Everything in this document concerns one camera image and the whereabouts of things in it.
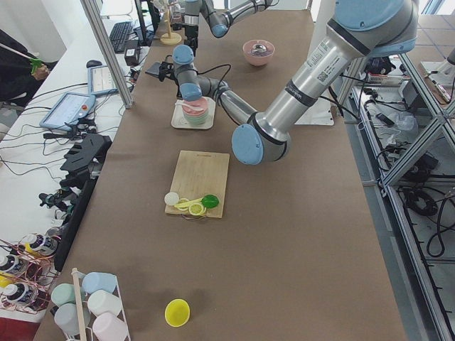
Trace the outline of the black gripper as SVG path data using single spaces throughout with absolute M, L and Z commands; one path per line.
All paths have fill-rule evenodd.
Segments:
M 193 56 L 196 56 L 198 49 L 198 25 L 185 24 L 185 40 L 184 43 L 192 50 Z

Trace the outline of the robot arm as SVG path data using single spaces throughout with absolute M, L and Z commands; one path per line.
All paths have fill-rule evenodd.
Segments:
M 244 1 L 233 9 L 218 12 L 214 7 L 213 1 L 184 1 L 183 26 L 186 37 L 184 44 L 192 50 L 193 56 L 196 56 L 200 17 L 208 24 L 214 37 L 222 38 L 235 23 L 248 16 L 265 11 L 272 6 L 275 6 L 275 4 L 270 0 L 251 0 Z
M 290 129 L 356 58 L 412 50 L 417 39 L 418 1 L 336 1 L 326 36 L 265 112 L 258 112 L 221 80 L 201 77 L 193 49 L 173 49 L 173 74 L 181 96 L 191 102 L 211 97 L 237 123 L 232 151 L 241 163 L 278 161 L 288 150 Z

